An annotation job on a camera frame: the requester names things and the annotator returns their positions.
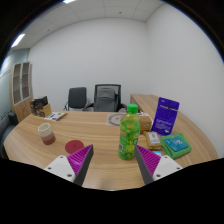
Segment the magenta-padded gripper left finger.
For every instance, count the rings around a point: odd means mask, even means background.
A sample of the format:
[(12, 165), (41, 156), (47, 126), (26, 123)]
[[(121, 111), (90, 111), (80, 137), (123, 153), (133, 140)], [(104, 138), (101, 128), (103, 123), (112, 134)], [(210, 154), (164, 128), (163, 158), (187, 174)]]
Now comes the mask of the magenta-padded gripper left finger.
[(82, 186), (93, 154), (93, 146), (89, 145), (69, 156), (58, 156), (44, 170)]

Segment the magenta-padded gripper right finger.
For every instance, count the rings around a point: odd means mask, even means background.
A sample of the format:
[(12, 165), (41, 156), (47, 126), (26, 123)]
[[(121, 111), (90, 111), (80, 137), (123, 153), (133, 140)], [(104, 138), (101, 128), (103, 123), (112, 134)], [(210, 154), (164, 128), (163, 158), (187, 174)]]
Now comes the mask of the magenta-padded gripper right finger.
[(169, 156), (159, 156), (139, 145), (135, 146), (134, 155), (146, 185), (182, 169)]

